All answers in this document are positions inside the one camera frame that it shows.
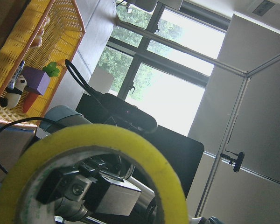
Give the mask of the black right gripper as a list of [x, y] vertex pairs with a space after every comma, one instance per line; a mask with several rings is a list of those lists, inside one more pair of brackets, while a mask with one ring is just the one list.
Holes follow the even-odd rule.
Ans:
[[153, 224], [154, 192], [133, 177], [133, 164], [116, 154], [102, 154], [53, 169], [36, 199], [55, 204], [55, 216], [89, 224]]

